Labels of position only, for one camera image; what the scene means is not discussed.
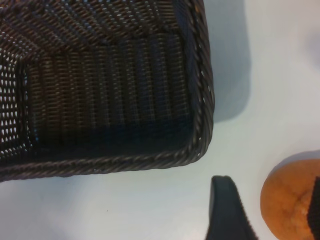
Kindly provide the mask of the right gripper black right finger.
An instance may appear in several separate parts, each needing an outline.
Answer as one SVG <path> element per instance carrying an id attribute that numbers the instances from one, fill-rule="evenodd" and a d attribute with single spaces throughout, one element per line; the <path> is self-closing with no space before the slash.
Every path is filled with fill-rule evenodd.
<path id="1" fill-rule="evenodd" d="M 317 176 L 311 194 L 307 223 L 315 240 L 320 240 L 320 177 Z"/>

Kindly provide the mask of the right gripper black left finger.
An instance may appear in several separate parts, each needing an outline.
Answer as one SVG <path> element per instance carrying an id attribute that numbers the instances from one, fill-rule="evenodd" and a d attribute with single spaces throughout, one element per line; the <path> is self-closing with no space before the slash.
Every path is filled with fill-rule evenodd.
<path id="1" fill-rule="evenodd" d="M 236 184 L 229 176 L 211 178 L 207 240 L 256 240 Z"/>

